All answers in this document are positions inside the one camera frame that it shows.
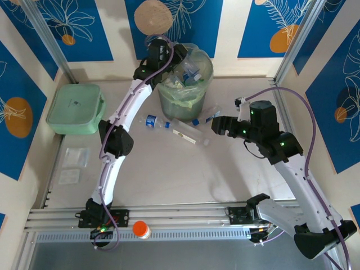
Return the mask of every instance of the plastic container lid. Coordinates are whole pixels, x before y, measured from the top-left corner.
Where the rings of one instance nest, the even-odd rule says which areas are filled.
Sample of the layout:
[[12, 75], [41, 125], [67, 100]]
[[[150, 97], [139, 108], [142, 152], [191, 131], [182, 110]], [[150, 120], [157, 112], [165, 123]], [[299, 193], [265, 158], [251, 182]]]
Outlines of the plastic container lid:
[[149, 232], [149, 227], [144, 221], [136, 221], [133, 225], [133, 233], [137, 237], [143, 237]]
[[86, 125], [95, 119], [100, 98], [100, 88], [95, 84], [65, 85], [57, 92], [47, 121], [55, 125]]

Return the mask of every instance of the white wall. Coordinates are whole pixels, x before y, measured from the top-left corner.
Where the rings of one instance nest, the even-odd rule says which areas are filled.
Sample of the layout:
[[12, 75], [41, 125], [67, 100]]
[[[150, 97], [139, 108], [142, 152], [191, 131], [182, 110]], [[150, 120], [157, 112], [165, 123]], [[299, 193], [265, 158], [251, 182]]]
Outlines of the white wall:
[[55, 82], [52, 81], [1, 8], [0, 41], [48, 98], [19, 181], [0, 173], [0, 213], [7, 217], [0, 234], [0, 268], [7, 270], [11, 267], [39, 187], [44, 186], [52, 168], [59, 137], [50, 130], [45, 117], [56, 87], [63, 79], [58, 74]]
[[[291, 88], [306, 97], [305, 92], [308, 87], [358, 22], [359, 10], [360, 1], [347, 0], [300, 75], [297, 76], [295, 70], [291, 69], [281, 86]], [[300, 144], [307, 151], [312, 136], [308, 112], [296, 97], [285, 94], [285, 98], [295, 133]], [[360, 203], [360, 163], [336, 174], [318, 129], [310, 168], [336, 210], [344, 219], [352, 219], [350, 207]], [[346, 243], [350, 250], [353, 269], [360, 269], [360, 232], [357, 232]]]

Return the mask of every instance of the blue bottle cap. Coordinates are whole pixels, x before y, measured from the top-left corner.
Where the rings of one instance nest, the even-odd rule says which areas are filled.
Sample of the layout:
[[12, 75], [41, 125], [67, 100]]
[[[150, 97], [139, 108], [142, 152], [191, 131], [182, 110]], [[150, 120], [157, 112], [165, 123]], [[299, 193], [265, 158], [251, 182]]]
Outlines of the blue bottle cap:
[[200, 124], [200, 122], [199, 122], [199, 120], [194, 119], [194, 120], [192, 121], [192, 124], [193, 124], [193, 125], [199, 125], [199, 124]]

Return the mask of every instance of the bottle cap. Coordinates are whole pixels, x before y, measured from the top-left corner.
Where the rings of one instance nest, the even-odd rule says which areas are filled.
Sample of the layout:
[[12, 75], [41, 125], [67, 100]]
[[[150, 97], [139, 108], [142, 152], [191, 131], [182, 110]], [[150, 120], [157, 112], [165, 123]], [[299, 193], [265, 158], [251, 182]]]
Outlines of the bottle cap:
[[137, 237], [143, 237], [145, 236], [149, 231], [149, 227], [144, 221], [136, 221], [133, 225], [133, 233]]
[[199, 125], [199, 124], [200, 124], [200, 122], [199, 122], [199, 120], [194, 119], [194, 120], [192, 121], [192, 124], [193, 124], [193, 125]]

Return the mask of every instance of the wall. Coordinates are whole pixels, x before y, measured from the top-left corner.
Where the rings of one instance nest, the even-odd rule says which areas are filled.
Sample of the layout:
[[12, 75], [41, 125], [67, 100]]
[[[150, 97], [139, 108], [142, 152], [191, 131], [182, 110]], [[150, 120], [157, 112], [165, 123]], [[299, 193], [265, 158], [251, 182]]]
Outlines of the wall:
[[[0, 7], [37, 58], [51, 62], [39, 40], [29, 38], [34, 30], [13, 2], [0, 0]], [[311, 0], [38, 0], [36, 5], [76, 78], [85, 81], [133, 76], [146, 56], [146, 35], [158, 33], [145, 35], [135, 23], [143, 2], [167, 10], [164, 15], [145, 8], [141, 17], [152, 16], [145, 26], [171, 26], [166, 35], [172, 41], [199, 45], [213, 59], [215, 76], [272, 77]], [[54, 63], [46, 70], [53, 77]]]
[[[296, 70], [292, 67], [281, 86], [291, 88], [306, 97], [306, 90], [311, 86], [331, 56], [358, 22], [359, 14], [357, 11], [359, 9], [359, 1], [346, 0], [300, 74], [297, 75]], [[312, 126], [308, 112], [296, 97], [293, 97], [291, 94], [285, 94], [285, 98], [295, 133], [300, 144], [307, 151], [312, 135]], [[329, 115], [329, 121], [333, 117], [333, 113]], [[353, 219], [350, 207], [360, 203], [358, 195], [360, 190], [360, 163], [336, 174], [318, 126], [310, 168], [336, 210], [341, 213], [344, 219]], [[358, 256], [360, 252], [359, 242], [360, 232], [357, 232], [346, 241], [350, 250], [353, 269], [360, 268], [360, 257]]]
[[[55, 81], [52, 80], [1, 8], [0, 41], [47, 97], [47, 102], [42, 111], [42, 116], [19, 179], [12, 179], [0, 173], [0, 213], [6, 215], [0, 232], [0, 268], [7, 270], [10, 269], [16, 254], [29, 210], [35, 202], [39, 188], [44, 186], [48, 179], [49, 170], [52, 168], [59, 138], [47, 126], [45, 117], [57, 85], [60, 81], [64, 82], [64, 80], [61, 79], [61, 74], [57, 75]], [[13, 80], [24, 80], [24, 77], [20, 74], [10, 74], [10, 76], [12, 76]], [[30, 96], [34, 95], [30, 90], [30, 88], [26, 89], [26, 93]], [[3, 84], [0, 86], [0, 95], [2, 96], [16, 91], [17, 89], [14, 88], [5, 89]], [[35, 114], [39, 108], [35, 104], [31, 109]], [[7, 159], [7, 154], [3, 152], [3, 148], [11, 143], [5, 140], [0, 142], [0, 150], [3, 155], [2, 163], [6, 162]], [[16, 153], [20, 151], [19, 146], [14, 144], [11, 145], [11, 148], [16, 159]]]

